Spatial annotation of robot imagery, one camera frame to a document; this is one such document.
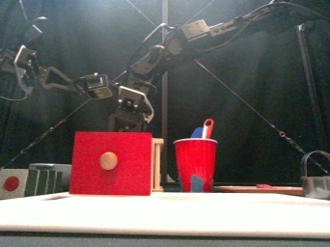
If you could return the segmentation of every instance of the red box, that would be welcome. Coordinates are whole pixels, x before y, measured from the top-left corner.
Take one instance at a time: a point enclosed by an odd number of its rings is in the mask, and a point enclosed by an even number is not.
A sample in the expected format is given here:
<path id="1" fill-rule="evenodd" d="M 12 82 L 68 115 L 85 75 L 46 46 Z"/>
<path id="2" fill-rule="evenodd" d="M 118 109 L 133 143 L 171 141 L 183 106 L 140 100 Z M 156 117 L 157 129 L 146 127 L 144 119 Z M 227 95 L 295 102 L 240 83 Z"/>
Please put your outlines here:
<path id="1" fill-rule="evenodd" d="M 117 165 L 100 166 L 100 156 L 112 152 Z M 76 132 L 70 194 L 149 195 L 152 135 L 130 132 Z"/>

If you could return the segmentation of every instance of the white table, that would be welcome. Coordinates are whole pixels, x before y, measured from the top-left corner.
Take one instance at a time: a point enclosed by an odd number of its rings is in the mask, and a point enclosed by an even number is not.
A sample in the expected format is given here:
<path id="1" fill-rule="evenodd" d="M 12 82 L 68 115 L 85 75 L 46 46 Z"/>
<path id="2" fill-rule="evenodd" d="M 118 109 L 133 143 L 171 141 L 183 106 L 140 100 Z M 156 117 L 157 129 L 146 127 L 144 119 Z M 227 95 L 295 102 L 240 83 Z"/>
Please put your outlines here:
<path id="1" fill-rule="evenodd" d="M 307 244 L 315 241 L 323 246 L 330 244 L 330 201 L 296 196 L 152 193 L 145 197 L 60 193 L 0 201 L 0 208 L 0 231 L 5 233 L 0 239 L 8 241 L 14 241 L 14 236 L 21 239 L 24 233 L 46 233 L 48 236 L 65 234 L 68 238 L 70 234 L 132 238 L 152 235 L 165 239 L 264 239 L 265 242 L 267 238 L 304 239 Z"/>

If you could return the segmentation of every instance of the red solo cup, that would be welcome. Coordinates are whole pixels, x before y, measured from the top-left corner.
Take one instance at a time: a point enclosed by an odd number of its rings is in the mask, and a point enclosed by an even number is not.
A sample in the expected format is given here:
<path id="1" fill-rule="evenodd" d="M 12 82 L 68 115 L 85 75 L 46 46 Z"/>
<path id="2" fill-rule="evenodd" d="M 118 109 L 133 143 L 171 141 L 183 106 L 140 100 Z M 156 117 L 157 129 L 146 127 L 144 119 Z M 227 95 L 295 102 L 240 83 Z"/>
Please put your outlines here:
<path id="1" fill-rule="evenodd" d="M 217 142 L 188 138 L 173 142 L 183 192 L 211 192 Z"/>

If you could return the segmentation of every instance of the black backdrop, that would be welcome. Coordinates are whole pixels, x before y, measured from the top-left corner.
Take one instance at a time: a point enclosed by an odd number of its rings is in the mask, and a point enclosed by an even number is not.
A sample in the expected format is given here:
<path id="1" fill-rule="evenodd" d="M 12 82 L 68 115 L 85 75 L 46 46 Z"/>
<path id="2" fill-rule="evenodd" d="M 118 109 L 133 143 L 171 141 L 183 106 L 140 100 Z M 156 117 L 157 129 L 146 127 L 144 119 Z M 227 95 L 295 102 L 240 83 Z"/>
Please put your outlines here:
<path id="1" fill-rule="evenodd" d="M 168 25 L 204 19 L 207 25 L 229 21 L 267 4 L 267 0 L 26 0 L 21 1 L 28 20 L 42 15 L 44 43 L 37 48 L 40 64 L 54 66 L 70 78 L 98 72 L 117 78 L 134 48 L 163 22 L 167 3 Z M 326 1 L 300 1 L 327 14 Z M 18 1 L 0 3 L 0 45 L 16 47 L 24 18 Z M 308 22 L 308 52 L 316 88 L 324 140 L 328 141 L 328 24 Z M 149 45 L 161 41 L 157 36 Z M 161 82 L 150 101 L 156 110 L 148 131 L 161 137 Z M 215 180 L 225 183 L 291 184 L 300 182 L 300 158 L 273 128 L 245 107 L 240 98 L 284 131 L 305 151 L 321 147 L 315 134 L 311 98 L 304 75 L 296 29 L 259 32 L 201 56 L 196 62 L 168 72 L 165 170 L 176 179 L 172 141 L 189 137 L 203 120 L 212 118 L 217 140 Z M 20 98 L 16 78 L 1 72 L 0 96 Z M 0 164 L 4 165 L 50 126 L 86 101 L 84 95 L 46 91 L 34 85 L 22 101 L 0 99 Z M 74 131 L 106 131 L 106 118 L 116 99 L 88 102 L 68 121 L 12 164 L 70 163 Z"/>

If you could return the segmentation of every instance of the wooden knob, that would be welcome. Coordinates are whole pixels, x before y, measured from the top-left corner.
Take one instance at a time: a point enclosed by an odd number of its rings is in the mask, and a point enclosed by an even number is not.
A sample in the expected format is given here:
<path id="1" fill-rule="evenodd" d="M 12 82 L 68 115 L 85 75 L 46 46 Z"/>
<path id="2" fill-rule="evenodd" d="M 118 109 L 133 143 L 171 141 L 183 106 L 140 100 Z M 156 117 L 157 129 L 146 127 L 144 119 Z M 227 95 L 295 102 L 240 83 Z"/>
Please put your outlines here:
<path id="1" fill-rule="evenodd" d="M 112 170 L 118 162 L 117 155 L 113 152 L 105 152 L 98 158 L 98 165 L 104 170 Z"/>

